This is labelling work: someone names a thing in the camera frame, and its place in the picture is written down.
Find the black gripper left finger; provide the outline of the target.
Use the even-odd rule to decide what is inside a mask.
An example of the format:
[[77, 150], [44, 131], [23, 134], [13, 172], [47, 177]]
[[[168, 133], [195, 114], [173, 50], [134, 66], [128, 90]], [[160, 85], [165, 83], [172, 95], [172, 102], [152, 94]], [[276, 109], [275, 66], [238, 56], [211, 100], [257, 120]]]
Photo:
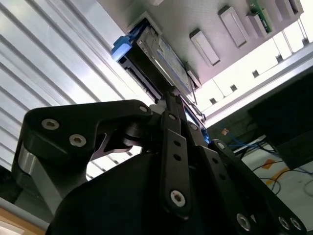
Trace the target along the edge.
[[38, 193], [52, 214], [86, 182], [91, 160], [141, 146], [161, 165], [157, 199], [181, 219], [191, 211], [182, 99], [167, 93], [155, 106], [122, 100], [33, 109], [26, 113], [13, 162], [13, 176]]

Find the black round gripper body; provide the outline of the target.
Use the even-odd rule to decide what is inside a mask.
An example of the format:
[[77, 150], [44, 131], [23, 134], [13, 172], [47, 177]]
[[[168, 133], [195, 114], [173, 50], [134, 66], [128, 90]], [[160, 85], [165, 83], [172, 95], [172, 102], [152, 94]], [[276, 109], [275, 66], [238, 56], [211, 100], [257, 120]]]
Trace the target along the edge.
[[191, 168], [188, 220], [166, 212], [159, 198], [160, 160], [141, 154], [73, 190], [59, 205], [49, 235], [232, 235], [216, 196]]

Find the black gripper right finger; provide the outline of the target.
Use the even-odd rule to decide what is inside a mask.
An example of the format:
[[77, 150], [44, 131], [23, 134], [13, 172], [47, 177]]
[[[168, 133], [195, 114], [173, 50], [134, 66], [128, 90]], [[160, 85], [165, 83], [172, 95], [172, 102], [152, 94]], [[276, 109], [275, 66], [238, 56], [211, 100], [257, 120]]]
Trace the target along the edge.
[[177, 97], [187, 139], [191, 184], [201, 228], [198, 235], [305, 235], [301, 220], [220, 140], [206, 143], [187, 121]]

